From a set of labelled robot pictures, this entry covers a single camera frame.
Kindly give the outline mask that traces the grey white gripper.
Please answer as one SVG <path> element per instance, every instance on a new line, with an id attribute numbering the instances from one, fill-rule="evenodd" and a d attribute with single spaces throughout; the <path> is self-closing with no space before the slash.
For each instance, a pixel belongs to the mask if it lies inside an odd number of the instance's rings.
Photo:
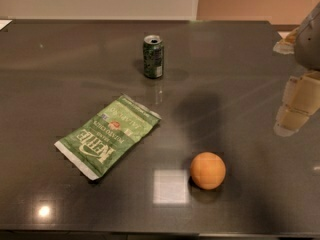
<path id="1" fill-rule="evenodd" d="M 302 21 L 299 28 L 288 32 L 273 51 L 295 55 L 298 64 L 307 69 L 300 77 L 291 76 L 286 83 L 274 132 L 281 137 L 297 133 L 320 109 L 320 2 Z"/>

